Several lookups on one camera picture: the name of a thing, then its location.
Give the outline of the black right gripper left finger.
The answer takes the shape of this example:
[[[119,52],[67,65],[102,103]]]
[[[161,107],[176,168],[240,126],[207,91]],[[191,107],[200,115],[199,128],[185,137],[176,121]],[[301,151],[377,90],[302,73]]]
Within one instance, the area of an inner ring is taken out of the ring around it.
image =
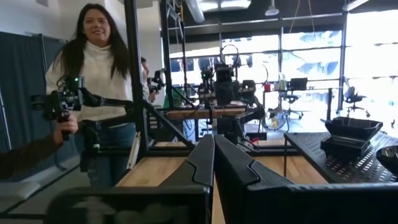
[[[79,187],[58,194],[43,224],[210,224],[215,142],[204,136],[156,187]]]

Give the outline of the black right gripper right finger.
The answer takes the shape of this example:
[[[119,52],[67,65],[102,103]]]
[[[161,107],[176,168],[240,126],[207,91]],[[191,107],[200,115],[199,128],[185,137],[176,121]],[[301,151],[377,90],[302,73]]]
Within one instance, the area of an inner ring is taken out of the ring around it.
[[[295,184],[225,137],[214,139],[226,224],[398,224],[398,184]]]

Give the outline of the black packet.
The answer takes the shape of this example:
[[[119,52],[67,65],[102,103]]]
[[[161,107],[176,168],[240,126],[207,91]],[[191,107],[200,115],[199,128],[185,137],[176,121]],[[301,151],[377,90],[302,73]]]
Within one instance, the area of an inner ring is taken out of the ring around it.
[[[389,172],[398,176],[398,146],[378,149],[376,158]]]

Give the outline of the person's forearm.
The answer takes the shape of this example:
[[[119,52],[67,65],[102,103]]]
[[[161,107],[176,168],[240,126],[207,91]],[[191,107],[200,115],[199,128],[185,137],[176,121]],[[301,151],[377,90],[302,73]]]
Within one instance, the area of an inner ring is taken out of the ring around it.
[[[0,179],[8,179],[13,175],[35,167],[58,149],[62,143],[54,140],[53,134],[34,140],[25,146],[0,152]]]

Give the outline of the black perforated metal stand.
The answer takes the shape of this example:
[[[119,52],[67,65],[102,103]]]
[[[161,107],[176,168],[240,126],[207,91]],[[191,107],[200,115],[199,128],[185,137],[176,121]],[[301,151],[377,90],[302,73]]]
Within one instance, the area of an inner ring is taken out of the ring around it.
[[[343,162],[327,157],[320,149],[321,141],[330,137],[326,132],[285,133],[284,137],[331,184],[398,181],[398,177],[376,159],[378,149],[398,145],[398,138],[379,132],[359,159]]]

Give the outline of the wooden background table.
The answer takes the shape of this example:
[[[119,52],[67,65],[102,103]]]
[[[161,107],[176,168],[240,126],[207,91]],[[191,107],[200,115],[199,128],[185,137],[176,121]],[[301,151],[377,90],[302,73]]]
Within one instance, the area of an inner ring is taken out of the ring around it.
[[[166,113],[166,117],[171,120],[184,120],[184,119],[208,119],[220,118],[222,116],[236,116],[246,112],[246,108],[215,108],[209,109],[193,109],[193,108],[180,108],[179,110],[170,110]]]

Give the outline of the black office chair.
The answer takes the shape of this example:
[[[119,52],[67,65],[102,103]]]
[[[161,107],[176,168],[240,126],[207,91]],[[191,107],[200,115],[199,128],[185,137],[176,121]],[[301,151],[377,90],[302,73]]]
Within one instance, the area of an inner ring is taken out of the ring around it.
[[[303,111],[293,110],[291,108],[292,104],[295,103],[299,99],[298,95],[294,95],[293,93],[288,93],[287,91],[279,92],[279,106],[282,106],[282,101],[286,101],[289,106],[288,109],[282,109],[280,113],[277,114],[278,118],[290,117],[291,114],[297,114],[299,119],[303,117]]]
[[[345,85],[348,89],[345,91],[343,96],[343,101],[349,104],[347,108],[347,117],[349,117],[351,112],[355,112],[356,110],[362,110],[365,112],[365,116],[367,118],[370,117],[370,113],[367,109],[357,106],[356,104],[362,101],[366,96],[358,95],[354,86],[349,84],[349,80],[346,77],[343,77]]]

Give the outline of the person's hand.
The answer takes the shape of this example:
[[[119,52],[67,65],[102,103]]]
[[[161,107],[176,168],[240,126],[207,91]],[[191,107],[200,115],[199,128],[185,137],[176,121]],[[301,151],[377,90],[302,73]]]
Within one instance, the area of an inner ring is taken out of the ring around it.
[[[55,125],[55,132],[53,133],[53,140],[57,145],[63,144],[63,134],[62,131],[68,133],[76,133],[78,131],[78,122],[74,115],[70,115],[68,121],[57,122]]]

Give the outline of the black background monitor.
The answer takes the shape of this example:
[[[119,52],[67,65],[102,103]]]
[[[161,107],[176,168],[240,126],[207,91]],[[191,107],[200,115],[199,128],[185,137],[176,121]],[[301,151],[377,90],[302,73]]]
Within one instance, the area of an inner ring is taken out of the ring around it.
[[[308,78],[291,78],[289,81],[290,91],[304,91],[307,89]]]

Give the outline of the standing person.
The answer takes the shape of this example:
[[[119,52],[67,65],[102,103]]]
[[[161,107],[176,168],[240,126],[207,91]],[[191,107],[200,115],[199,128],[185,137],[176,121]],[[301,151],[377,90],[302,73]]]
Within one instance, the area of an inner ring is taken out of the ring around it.
[[[80,11],[75,37],[57,54],[45,76],[46,91],[57,90],[60,79],[83,77],[93,94],[118,100],[133,99],[129,51],[114,19],[100,4],[86,4]],[[92,187],[113,187],[123,177],[124,156],[90,157],[86,147],[89,135],[79,131],[75,143],[81,151],[80,167]]]

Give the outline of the dark blue partition panel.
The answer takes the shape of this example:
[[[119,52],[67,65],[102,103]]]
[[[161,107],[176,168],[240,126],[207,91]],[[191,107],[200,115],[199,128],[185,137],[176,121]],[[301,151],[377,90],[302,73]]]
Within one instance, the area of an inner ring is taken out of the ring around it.
[[[63,42],[0,32],[0,152],[40,139],[53,130],[32,95],[45,94],[45,74]]]

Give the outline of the white pendant lamp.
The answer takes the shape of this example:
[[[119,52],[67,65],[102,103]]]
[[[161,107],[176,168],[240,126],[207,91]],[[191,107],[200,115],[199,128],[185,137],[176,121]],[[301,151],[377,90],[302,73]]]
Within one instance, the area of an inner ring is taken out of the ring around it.
[[[265,11],[265,16],[276,16],[279,14],[279,10],[276,7],[275,0],[270,0],[270,5]]]

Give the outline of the black aluminium table frame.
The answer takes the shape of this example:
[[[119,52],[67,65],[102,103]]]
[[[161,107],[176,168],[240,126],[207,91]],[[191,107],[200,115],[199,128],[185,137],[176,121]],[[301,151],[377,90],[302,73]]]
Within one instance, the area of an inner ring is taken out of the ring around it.
[[[143,95],[142,85],[142,71],[141,71],[141,56],[139,46],[139,34],[137,26],[137,15],[136,15],[136,2],[135,0],[124,0],[124,11],[126,17],[126,30],[127,30],[127,45],[129,48],[130,57],[130,70],[131,70],[131,86],[134,98],[134,115],[130,117],[136,118],[136,129],[137,134],[140,137],[136,137],[135,140],[139,143],[139,149],[137,150],[138,160],[143,157],[187,157],[191,151],[195,148],[195,143],[192,143],[162,114],[160,114],[146,99]],[[155,116],[169,131],[172,132],[183,144],[184,147],[149,147],[147,140],[147,125],[146,125],[146,113],[147,111]],[[247,112],[240,115],[233,116],[232,118],[248,117],[255,112]],[[296,156],[298,152],[293,149],[292,146],[287,144],[284,140],[285,146],[269,146],[266,148],[259,149],[257,151],[246,150],[250,156],[282,156],[283,154]]]

